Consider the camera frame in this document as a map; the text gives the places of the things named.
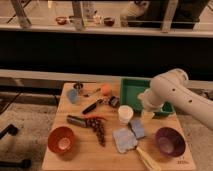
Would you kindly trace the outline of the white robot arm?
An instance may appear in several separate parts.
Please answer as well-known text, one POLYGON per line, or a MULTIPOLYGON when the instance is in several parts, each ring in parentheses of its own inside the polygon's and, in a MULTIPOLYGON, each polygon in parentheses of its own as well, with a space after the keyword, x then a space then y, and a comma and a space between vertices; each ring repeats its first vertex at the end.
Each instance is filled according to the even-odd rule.
POLYGON ((143 108, 156 112, 165 102, 180 108, 213 131, 213 101, 185 87, 189 80, 182 69, 172 69, 153 77, 150 87, 138 94, 143 108))

